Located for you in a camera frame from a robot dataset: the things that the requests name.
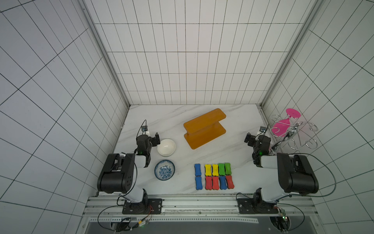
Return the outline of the orange wooden two-tier shelf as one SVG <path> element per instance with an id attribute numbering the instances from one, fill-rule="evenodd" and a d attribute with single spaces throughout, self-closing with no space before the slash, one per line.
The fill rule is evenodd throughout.
<path id="1" fill-rule="evenodd" d="M 190 148 L 195 150 L 225 134 L 226 129 L 220 124 L 220 121 L 226 117 L 226 114 L 217 108 L 185 122 L 183 124 L 186 130 L 184 138 Z"/>

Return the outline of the white bowl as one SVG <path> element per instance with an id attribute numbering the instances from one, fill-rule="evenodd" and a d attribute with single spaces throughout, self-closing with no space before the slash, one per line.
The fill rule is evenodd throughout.
<path id="1" fill-rule="evenodd" d="M 172 139 L 164 139 L 157 145 L 158 153 L 163 157 L 171 156 L 176 150 L 176 144 Z"/>

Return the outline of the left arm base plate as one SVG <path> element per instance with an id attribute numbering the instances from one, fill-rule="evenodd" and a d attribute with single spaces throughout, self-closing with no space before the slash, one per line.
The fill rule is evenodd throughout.
<path id="1" fill-rule="evenodd" d="M 125 202 L 122 214 L 124 215 L 158 215 L 161 214 L 163 199 L 146 199 L 140 203 Z"/>

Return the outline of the blue eraser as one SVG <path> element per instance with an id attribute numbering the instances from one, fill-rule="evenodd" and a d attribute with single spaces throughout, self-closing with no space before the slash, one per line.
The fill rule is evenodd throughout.
<path id="1" fill-rule="evenodd" d="M 201 165 L 200 164 L 195 164 L 194 165 L 194 169 L 195 169 L 195 176 L 201 176 L 202 173 L 201 173 Z"/>
<path id="2" fill-rule="evenodd" d="M 203 184 L 202 184 L 202 178 L 201 176 L 196 176 L 195 177 L 195 185 L 196 185 L 196 190 L 202 190 L 203 189 Z"/>
<path id="3" fill-rule="evenodd" d="M 226 176 L 219 176 L 219 181 L 220 181 L 220 190 L 226 190 L 228 188 Z"/>

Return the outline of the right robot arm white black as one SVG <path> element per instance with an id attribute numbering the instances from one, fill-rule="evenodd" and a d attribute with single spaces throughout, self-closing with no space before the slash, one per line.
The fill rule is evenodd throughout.
<path id="1" fill-rule="evenodd" d="M 276 170 L 278 176 L 273 184 L 256 190 L 253 206 L 276 204 L 290 195 L 317 193 L 319 183 L 306 156 L 286 153 L 270 155 L 271 139 L 265 135 L 247 133 L 244 142 L 253 148 L 254 165 Z"/>

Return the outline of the blue patterned bowl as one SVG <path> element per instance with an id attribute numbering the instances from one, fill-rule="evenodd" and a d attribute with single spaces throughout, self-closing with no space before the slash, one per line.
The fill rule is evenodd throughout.
<path id="1" fill-rule="evenodd" d="M 166 181 L 173 177 L 175 173 L 175 165 L 170 160 L 162 160 L 158 162 L 154 169 L 154 174 L 158 180 Z"/>

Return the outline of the yellow eraser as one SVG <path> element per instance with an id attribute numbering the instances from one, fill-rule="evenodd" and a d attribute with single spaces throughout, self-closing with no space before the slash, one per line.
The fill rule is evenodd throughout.
<path id="1" fill-rule="evenodd" d="M 205 164 L 205 176 L 212 176 L 212 166 Z"/>
<path id="2" fill-rule="evenodd" d="M 212 175 L 219 176 L 219 165 L 218 164 L 212 165 Z"/>

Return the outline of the red eraser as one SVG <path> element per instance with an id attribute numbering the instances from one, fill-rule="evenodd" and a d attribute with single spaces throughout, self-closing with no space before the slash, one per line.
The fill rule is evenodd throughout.
<path id="1" fill-rule="evenodd" d="M 220 182 L 218 176 L 212 177 L 212 189 L 213 190 L 219 190 L 220 189 Z"/>
<path id="2" fill-rule="evenodd" d="M 213 185 L 213 182 L 212 182 L 212 177 L 211 176 L 206 176 L 205 177 L 205 189 L 206 190 L 212 190 L 212 185 Z"/>
<path id="3" fill-rule="evenodd" d="M 226 175 L 226 182 L 227 182 L 228 189 L 234 189 L 235 188 L 235 185 L 233 183 L 231 175 Z"/>

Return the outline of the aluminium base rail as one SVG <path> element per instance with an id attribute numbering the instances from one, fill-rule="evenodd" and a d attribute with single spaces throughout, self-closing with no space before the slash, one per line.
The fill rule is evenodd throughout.
<path id="1" fill-rule="evenodd" d="M 254 211 L 246 198 L 241 195 L 160 195 L 151 196 L 152 212 L 123 214 L 123 201 L 116 196 L 99 196 L 89 198 L 83 212 L 87 222 L 121 221 L 130 217 L 132 221 L 149 218 L 151 221 L 239 221 L 255 222 L 256 217 L 281 216 L 289 217 L 316 216 L 317 210 L 308 198 L 291 198 L 282 200 L 275 208 L 261 213 Z"/>

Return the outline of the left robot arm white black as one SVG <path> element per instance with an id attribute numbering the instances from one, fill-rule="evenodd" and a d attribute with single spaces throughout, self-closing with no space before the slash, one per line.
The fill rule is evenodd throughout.
<path id="1" fill-rule="evenodd" d="M 151 162 L 152 148 L 160 144 L 159 134 L 137 136 L 136 144 L 133 153 L 107 156 L 97 180 L 97 189 L 107 194 L 121 193 L 131 205 L 147 207 L 147 192 L 137 187 L 136 182 L 139 169 L 147 168 Z"/>

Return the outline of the green eraser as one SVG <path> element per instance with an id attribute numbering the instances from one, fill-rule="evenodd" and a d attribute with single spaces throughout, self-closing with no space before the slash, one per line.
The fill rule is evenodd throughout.
<path id="1" fill-rule="evenodd" d="M 227 176 L 232 175 L 231 164 L 230 163 L 225 163 L 225 174 Z"/>
<path id="2" fill-rule="evenodd" d="M 225 176 L 226 175 L 226 170 L 225 170 L 225 164 L 224 163 L 219 163 L 218 164 L 218 171 L 219 171 L 219 176 Z"/>

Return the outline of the right electronics board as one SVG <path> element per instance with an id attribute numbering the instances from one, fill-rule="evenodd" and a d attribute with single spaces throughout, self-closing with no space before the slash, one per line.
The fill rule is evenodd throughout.
<path id="1" fill-rule="evenodd" d="M 280 232 L 290 230 L 291 222 L 284 209 L 279 208 L 280 216 L 270 216 L 270 222 Z"/>

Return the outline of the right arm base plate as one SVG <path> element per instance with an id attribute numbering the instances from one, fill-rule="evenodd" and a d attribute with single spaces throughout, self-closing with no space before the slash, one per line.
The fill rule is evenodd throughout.
<path id="1" fill-rule="evenodd" d="M 256 202 L 254 199 L 237 199 L 240 214 L 256 215 L 256 214 L 278 214 L 278 209 L 274 203 L 268 203 L 260 200 Z"/>

